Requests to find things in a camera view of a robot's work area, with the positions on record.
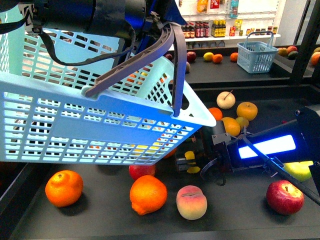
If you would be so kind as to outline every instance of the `apple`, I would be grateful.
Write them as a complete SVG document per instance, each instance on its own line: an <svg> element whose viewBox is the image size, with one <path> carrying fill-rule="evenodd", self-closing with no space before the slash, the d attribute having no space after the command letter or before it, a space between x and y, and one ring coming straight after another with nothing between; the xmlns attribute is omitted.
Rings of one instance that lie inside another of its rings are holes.
<svg viewBox="0 0 320 240"><path fill-rule="evenodd" d="M167 54L165 55L165 57L166 57L167 59L169 59L170 61L172 61L172 59L174 59L174 57L173 57L170 53L167 53Z"/></svg>
<svg viewBox="0 0 320 240"><path fill-rule="evenodd" d="M256 118L258 114L258 107L249 101L244 101L238 105L236 108L236 115L238 117L244 117L245 119L248 119L248 121L252 121Z"/></svg>
<svg viewBox="0 0 320 240"><path fill-rule="evenodd" d="M313 161L288 162L283 164L283 170L298 181L304 182L311 178L309 166L313 164Z"/></svg>
<svg viewBox="0 0 320 240"><path fill-rule="evenodd" d="M268 205L282 215L299 212L305 203L304 194L287 180L271 183L265 197Z"/></svg>
<svg viewBox="0 0 320 240"><path fill-rule="evenodd" d="M194 51L188 51L186 53L186 61L188 63L193 63L197 58L197 54Z"/></svg>
<svg viewBox="0 0 320 240"><path fill-rule="evenodd" d="M293 51L298 52L298 48L296 46L289 46L286 50L287 50L288 54Z"/></svg>
<svg viewBox="0 0 320 240"><path fill-rule="evenodd" d="M207 211L207 198L197 186L187 185L176 195L176 206L180 215L187 220L197 220Z"/></svg>
<svg viewBox="0 0 320 240"><path fill-rule="evenodd" d="M221 109L230 109L236 103L236 97L231 93L232 91L223 91L216 98L216 104Z"/></svg>
<svg viewBox="0 0 320 240"><path fill-rule="evenodd" d="M155 176L156 173L156 165L130 165L129 166L129 174L133 180L137 180L138 178L144 175Z"/></svg>

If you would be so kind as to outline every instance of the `red apple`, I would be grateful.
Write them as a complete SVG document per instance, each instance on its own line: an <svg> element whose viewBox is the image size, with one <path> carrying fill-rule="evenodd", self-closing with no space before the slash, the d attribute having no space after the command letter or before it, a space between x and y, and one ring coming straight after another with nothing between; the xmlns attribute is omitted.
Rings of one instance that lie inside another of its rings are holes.
<svg viewBox="0 0 320 240"><path fill-rule="evenodd" d="M186 61L188 63L193 63L197 58L197 54L194 51L188 51L186 53Z"/></svg>
<svg viewBox="0 0 320 240"><path fill-rule="evenodd" d="M170 61L172 61L172 59L174 59L174 57L170 53L166 54L165 57L167 59L169 59Z"/></svg>
<svg viewBox="0 0 320 240"><path fill-rule="evenodd" d="M199 187L184 186L176 195L176 206L182 217L197 220L207 211L207 198Z"/></svg>
<svg viewBox="0 0 320 240"><path fill-rule="evenodd" d="M269 206L282 215L297 213L305 203L304 194L287 180L271 183L265 197Z"/></svg>
<svg viewBox="0 0 320 240"><path fill-rule="evenodd" d="M293 52L293 51L298 52L298 48L297 48L296 46L289 46L289 47L287 48L288 54L291 53L291 52Z"/></svg>
<svg viewBox="0 0 320 240"><path fill-rule="evenodd" d="M133 180L137 180L138 178L144 175L155 176L156 173L156 165L130 165L129 166L129 174Z"/></svg>

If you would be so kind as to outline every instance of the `orange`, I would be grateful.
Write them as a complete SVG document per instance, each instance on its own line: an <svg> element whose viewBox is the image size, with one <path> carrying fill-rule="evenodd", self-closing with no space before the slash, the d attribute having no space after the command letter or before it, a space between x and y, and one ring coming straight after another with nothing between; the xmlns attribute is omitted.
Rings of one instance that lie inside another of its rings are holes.
<svg viewBox="0 0 320 240"><path fill-rule="evenodd" d="M317 63L319 62L319 58L320 58L320 52L314 53L311 57L311 64L313 66L317 65Z"/></svg>
<svg viewBox="0 0 320 240"><path fill-rule="evenodd" d="M58 171L47 182L45 194L58 208L74 204L81 196L84 182L81 176L70 170Z"/></svg>
<svg viewBox="0 0 320 240"><path fill-rule="evenodd" d="M257 106L249 101L241 102L236 108L236 114L238 117L244 117L248 121L252 121L258 114Z"/></svg>
<svg viewBox="0 0 320 240"><path fill-rule="evenodd" d="M164 159L168 159L170 158L171 156L173 156L177 151L177 148L174 148L171 152L169 152L167 155L165 155L163 158Z"/></svg>
<svg viewBox="0 0 320 240"><path fill-rule="evenodd" d="M139 177L130 189L131 206L141 216L159 210L167 197L167 187L151 175Z"/></svg>
<svg viewBox="0 0 320 240"><path fill-rule="evenodd" d="M221 63L222 59L224 59L224 57L223 57L221 54L215 54L215 55L213 55L213 57L212 57L212 61L213 61L215 64Z"/></svg>
<svg viewBox="0 0 320 240"><path fill-rule="evenodd" d="M235 63L238 61L238 53L237 52L234 52L230 55L230 61L235 62Z"/></svg>
<svg viewBox="0 0 320 240"><path fill-rule="evenodd" d="M220 121L223 118L222 111L217 107L210 107L209 112L214 116L214 119Z"/></svg>
<svg viewBox="0 0 320 240"><path fill-rule="evenodd" d="M221 119L224 124L225 132L229 133L232 136L238 136L241 131L239 123L232 117L224 117Z"/></svg>

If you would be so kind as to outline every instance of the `bottle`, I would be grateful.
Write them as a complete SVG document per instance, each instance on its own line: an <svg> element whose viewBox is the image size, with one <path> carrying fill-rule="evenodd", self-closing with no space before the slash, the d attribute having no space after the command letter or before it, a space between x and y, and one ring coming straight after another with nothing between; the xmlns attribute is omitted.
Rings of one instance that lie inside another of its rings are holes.
<svg viewBox="0 0 320 240"><path fill-rule="evenodd" d="M219 37L219 21L214 20L214 37Z"/></svg>
<svg viewBox="0 0 320 240"><path fill-rule="evenodd" d="M215 20L213 20L212 25L211 25L211 36L212 37L215 36L215 30L216 30Z"/></svg>
<svg viewBox="0 0 320 240"><path fill-rule="evenodd" d="M200 23L200 38L203 38L205 36L205 26L204 24L201 22Z"/></svg>
<svg viewBox="0 0 320 240"><path fill-rule="evenodd" d="M190 38L190 28L188 24L185 25L185 38L186 39Z"/></svg>
<svg viewBox="0 0 320 240"><path fill-rule="evenodd" d="M195 22L194 31L195 31L195 37L200 38L200 25L198 21Z"/></svg>
<svg viewBox="0 0 320 240"><path fill-rule="evenodd" d="M227 23L226 20L222 20L222 37L226 36L226 31L227 31L226 23Z"/></svg>
<svg viewBox="0 0 320 240"><path fill-rule="evenodd" d="M209 28L209 23L206 21L204 23L204 37L208 38L210 35L210 28Z"/></svg>
<svg viewBox="0 0 320 240"><path fill-rule="evenodd" d="M183 36L184 38L186 38L186 27L182 25L181 28L182 28Z"/></svg>
<svg viewBox="0 0 320 240"><path fill-rule="evenodd" d="M189 30L190 30L190 38L194 39L196 36L196 33L195 33L195 25L192 22L190 22Z"/></svg>
<svg viewBox="0 0 320 240"><path fill-rule="evenodd" d="M221 24L221 20L218 21L218 37L222 37L223 35L223 27L222 27L222 24Z"/></svg>

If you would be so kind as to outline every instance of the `lemon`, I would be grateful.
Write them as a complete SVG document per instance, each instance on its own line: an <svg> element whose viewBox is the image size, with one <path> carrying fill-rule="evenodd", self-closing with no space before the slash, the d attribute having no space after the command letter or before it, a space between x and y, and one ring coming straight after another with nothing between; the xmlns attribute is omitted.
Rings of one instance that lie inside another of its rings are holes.
<svg viewBox="0 0 320 240"><path fill-rule="evenodd" d="M203 55L203 59L206 61L206 62L210 62L212 61L212 58L213 58L214 54L212 52L206 52L204 55Z"/></svg>

